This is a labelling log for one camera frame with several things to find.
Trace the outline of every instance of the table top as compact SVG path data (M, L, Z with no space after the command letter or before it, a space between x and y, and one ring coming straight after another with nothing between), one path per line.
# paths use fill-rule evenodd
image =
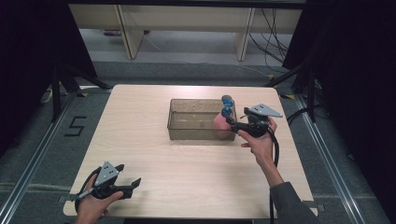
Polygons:
M109 161L125 164L117 186L142 178L131 199L109 206L114 217L269 218L269 187L250 149L240 147L245 140L169 138L171 99L220 99L225 94L233 97L238 118L245 106L259 103L284 114L272 88L115 86L70 193L76 194L87 176ZM279 172L303 201L313 201L286 118L274 120ZM64 213L74 216L74 204L67 202Z
M328 7L334 1L335 0L66 0L66 2L70 4L174 7L266 7L290 9Z

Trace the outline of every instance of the human hand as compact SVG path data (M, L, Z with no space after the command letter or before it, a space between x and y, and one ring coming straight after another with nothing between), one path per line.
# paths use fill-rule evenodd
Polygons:
M269 117L268 119L270 128L275 133L277 125L272 118ZM265 135L255 138L245 131L238 131L239 136L247 141L246 143L243 143L241 147L250 147L251 152L256 156L256 162L260 166L263 166L268 162L273 162L273 141L268 132L271 131L267 131Z
M96 177L97 175L93 175L91 177L85 190L88 190L92 187L93 181ZM120 199L122 195L123 192L118 191L105 199L97 199L91 194L86 196L79 203L76 224L93 224L99 219L101 215L108 216L108 206Z
M275 133L277 127L276 123L272 118L269 118L269 122L271 130ZM256 157L256 162L262 168L269 186L274 187L284 181L273 161L273 141L268 132L258 138L252 137L250 134L242 130L239 130L238 134L247 140L247 142L243 143L241 147L251 148L251 152Z

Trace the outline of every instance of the clear plastic bin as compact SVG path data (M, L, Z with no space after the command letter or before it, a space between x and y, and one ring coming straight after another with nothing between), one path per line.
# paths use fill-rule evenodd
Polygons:
M222 108L221 100L172 99L168 119L170 139L233 141L235 133L214 128L213 120ZM233 117L236 119L235 105Z

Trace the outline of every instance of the sleeve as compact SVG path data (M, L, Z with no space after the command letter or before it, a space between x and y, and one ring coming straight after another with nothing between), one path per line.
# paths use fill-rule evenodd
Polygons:
M320 223L315 214L298 197L290 182L270 188L280 224Z

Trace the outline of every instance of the gray floor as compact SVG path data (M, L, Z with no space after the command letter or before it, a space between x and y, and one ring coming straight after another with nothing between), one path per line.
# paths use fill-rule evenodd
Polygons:
M251 41L247 45L246 59L238 62L232 34L152 31L143 39L137 57L131 61L127 59L119 36L104 36L100 30L81 30L81 33L99 77L110 84L189 85L194 83L188 80L189 71L199 70L202 71L202 80L195 83L200 85L260 86L269 80L268 76L277 77L281 74L266 66L268 64L271 68L280 70L280 63L271 57L267 57L265 62L265 54ZM260 35L254 35L254 38L266 45ZM291 36L280 35L279 38L287 46ZM271 47L269 50L280 57L277 48ZM240 74L244 75L242 84L235 78ZM291 82L292 80L288 80L279 85L278 92L289 94ZM59 198L68 193L74 182L108 96L109 93L90 93L88 97L74 99L10 223L72 223L74 221L73 217L66 217L63 214L63 202L60 202ZM281 103L286 116L298 110L295 100L281 99ZM13 185L20 179L50 126L51 109L50 103L39 107L25 132L21 134L20 144L10 148L1 158L0 169L8 172L0 174L0 202L7 198ZM359 167L347 158L347 148L332 121L327 118L326 111L317 109L316 114L318 128L361 210L365 223L389 223ZM81 136L66 138L67 133L74 131L69 129L71 120L74 116L81 115L87 117L79 121L80 125L84 126ZM324 210L319 212L319 220L322 223L354 223L340 200L303 117L297 118L290 125L290 129L315 202L324 207ZM99 223L122 222L121 218L106 218L99 221ZM255 223L266 222L255 220Z

